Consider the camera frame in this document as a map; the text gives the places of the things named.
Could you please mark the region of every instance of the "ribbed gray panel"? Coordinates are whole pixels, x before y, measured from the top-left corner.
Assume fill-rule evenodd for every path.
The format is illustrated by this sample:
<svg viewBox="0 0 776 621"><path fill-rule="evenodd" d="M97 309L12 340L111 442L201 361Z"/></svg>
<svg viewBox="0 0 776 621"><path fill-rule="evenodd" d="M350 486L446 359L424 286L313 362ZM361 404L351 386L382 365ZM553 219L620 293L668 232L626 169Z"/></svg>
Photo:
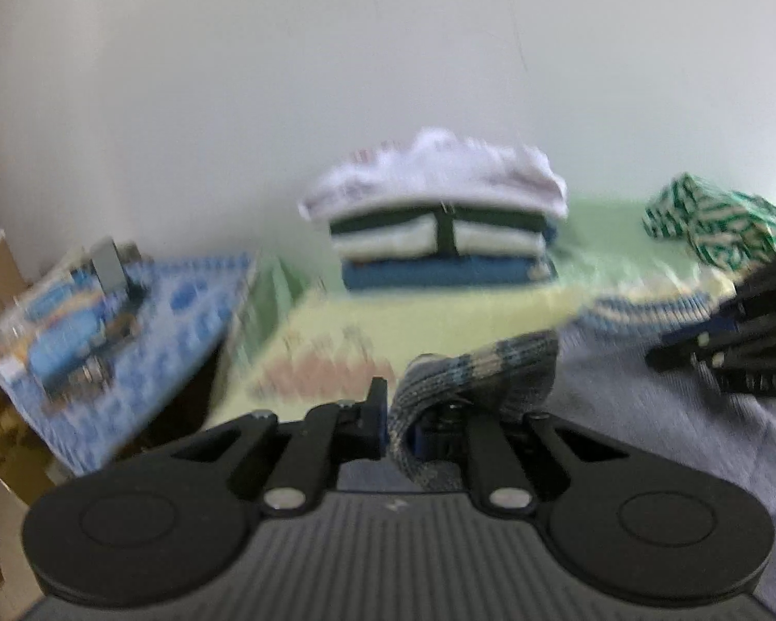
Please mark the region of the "ribbed gray panel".
<svg viewBox="0 0 776 621"><path fill-rule="evenodd" d="M697 610L614 600L561 569L533 527L449 495L329 493L302 519L265 522L230 570L139 610L47 599L28 621L759 621L747 596Z"/></svg>

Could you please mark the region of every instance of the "silver screw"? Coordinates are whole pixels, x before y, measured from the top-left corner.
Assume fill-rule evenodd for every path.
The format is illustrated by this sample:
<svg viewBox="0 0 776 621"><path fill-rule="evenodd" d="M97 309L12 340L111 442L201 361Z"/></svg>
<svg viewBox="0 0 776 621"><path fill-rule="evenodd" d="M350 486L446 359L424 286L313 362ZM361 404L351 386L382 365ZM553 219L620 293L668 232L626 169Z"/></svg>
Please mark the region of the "silver screw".
<svg viewBox="0 0 776 621"><path fill-rule="evenodd" d="M525 509L532 503L532 494L522 487L499 487L489 495L489 501L501 509Z"/></svg>
<svg viewBox="0 0 776 621"><path fill-rule="evenodd" d="M272 509L298 509L307 499L295 487L274 487L265 493L265 504Z"/></svg>

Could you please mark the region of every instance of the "wall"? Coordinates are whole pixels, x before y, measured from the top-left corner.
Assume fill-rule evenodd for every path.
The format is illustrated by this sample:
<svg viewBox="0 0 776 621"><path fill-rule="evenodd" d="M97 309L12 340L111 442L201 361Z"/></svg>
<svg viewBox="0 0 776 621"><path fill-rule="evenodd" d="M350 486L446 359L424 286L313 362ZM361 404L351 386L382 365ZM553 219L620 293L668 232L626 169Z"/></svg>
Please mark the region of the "wall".
<svg viewBox="0 0 776 621"><path fill-rule="evenodd" d="M685 169L776 201L776 0L0 0L0 224L32 275L111 233L319 263L304 185L448 126L573 194Z"/></svg>

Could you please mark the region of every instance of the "green striped cloth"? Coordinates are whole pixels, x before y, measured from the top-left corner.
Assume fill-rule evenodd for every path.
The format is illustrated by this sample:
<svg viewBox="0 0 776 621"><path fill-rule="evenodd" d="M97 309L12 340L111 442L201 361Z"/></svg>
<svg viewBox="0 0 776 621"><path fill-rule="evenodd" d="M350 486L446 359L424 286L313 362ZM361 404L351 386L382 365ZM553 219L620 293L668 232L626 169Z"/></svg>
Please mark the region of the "green striped cloth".
<svg viewBox="0 0 776 621"><path fill-rule="evenodd" d="M644 228L653 238L686 238L699 259L726 271L776 256L776 206L688 173L647 205Z"/></svg>

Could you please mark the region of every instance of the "blue patterned tablecloth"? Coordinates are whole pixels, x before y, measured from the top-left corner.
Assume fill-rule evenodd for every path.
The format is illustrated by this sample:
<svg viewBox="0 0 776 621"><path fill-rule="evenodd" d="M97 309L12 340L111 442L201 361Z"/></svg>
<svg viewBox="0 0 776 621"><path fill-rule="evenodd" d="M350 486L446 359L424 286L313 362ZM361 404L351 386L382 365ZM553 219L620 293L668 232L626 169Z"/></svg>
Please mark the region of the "blue patterned tablecloth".
<svg viewBox="0 0 776 621"><path fill-rule="evenodd" d="M126 267L149 294L141 332L112 360L112 385L89 401L45 412L47 396L26 374L1 381L14 407L75 475L109 462L177 394L217 347L246 284L250 257L139 262Z"/></svg>

